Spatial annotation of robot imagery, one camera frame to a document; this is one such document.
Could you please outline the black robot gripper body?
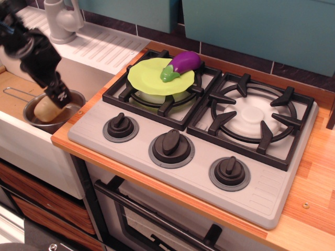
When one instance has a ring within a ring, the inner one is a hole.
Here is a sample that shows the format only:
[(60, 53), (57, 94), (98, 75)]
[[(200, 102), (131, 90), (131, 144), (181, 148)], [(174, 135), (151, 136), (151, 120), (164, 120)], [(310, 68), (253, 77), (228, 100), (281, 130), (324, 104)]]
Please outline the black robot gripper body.
[(30, 52), (22, 58), (20, 68), (42, 88), (61, 86), (60, 74), (56, 71), (61, 56), (49, 38), (39, 29), (31, 29), (28, 34), (33, 41)]

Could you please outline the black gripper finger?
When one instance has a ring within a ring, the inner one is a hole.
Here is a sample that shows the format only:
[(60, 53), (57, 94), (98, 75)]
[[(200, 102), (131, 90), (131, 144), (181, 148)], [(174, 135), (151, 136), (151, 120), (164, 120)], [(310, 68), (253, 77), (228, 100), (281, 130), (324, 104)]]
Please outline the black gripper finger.
[(44, 92), (58, 108), (64, 108), (72, 101), (70, 90), (60, 78), (46, 78), (43, 82), (46, 85)]

